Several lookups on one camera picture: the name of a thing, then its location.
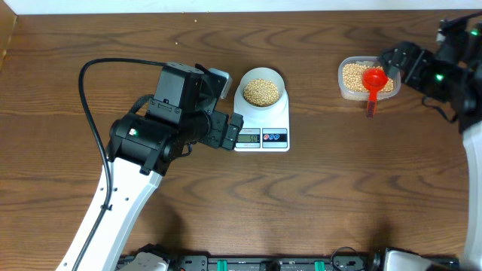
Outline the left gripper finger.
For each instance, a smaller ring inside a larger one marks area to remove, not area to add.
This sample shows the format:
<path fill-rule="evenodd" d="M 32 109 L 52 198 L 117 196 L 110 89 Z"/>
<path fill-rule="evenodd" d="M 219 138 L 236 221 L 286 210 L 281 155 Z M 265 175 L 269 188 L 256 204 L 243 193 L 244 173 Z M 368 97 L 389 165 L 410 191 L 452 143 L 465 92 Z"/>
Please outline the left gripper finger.
<path fill-rule="evenodd" d="M 222 140 L 221 147 L 227 151 L 232 151 L 235 148 L 237 136 L 237 129 L 229 129 Z"/>
<path fill-rule="evenodd" d="M 230 130 L 239 132 L 244 124 L 243 116 L 241 114 L 233 113 L 230 119 Z"/>

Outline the red plastic measuring scoop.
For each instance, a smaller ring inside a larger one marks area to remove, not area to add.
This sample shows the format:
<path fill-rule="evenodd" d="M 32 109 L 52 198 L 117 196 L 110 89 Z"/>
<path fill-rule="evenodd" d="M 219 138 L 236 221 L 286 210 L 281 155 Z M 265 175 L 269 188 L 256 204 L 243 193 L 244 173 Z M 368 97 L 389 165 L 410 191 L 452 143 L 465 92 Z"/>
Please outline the red plastic measuring scoop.
<path fill-rule="evenodd" d="M 372 118 L 377 107 L 377 95 L 386 86 L 389 79 L 382 69 L 370 68 L 362 75 L 362 84 L 368 90 L 366 117 Z"/>

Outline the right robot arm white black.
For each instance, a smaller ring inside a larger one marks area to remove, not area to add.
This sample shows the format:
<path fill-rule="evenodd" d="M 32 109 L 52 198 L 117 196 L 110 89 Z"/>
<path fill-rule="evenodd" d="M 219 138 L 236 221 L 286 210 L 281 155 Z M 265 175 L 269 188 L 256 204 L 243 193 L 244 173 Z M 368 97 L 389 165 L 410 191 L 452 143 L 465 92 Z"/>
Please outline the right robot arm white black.
<path fill-rule="evenodd" d="M 464 269 L 481 269 L 481 23 L 468 28 L 468 21 L 481 12 L 453 20 L 441 20 L 431 52 L 403 41 L 383 51 L 378 62 L 389 78 L 419 91 L 424 98 L 448 102 L 459 123 L 468 161 L 468 230 L 462 258 Z"/>

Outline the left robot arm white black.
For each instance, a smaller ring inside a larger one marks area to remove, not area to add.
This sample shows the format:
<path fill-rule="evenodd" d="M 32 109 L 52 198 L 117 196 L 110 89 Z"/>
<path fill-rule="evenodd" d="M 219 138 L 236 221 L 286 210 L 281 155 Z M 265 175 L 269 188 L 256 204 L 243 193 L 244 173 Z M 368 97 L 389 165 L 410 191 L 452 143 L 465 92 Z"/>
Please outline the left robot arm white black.
<path fill-rule="evenodd" d="M 113 270 L 140 211 L 159 187 L 170 163 L 200 142 L 233 150 L 243 126 L 240 114 L 211 109 L 150 109 L 128 113 L 111 127 L 104 167 L 89 209 L 60 270 Z"/>

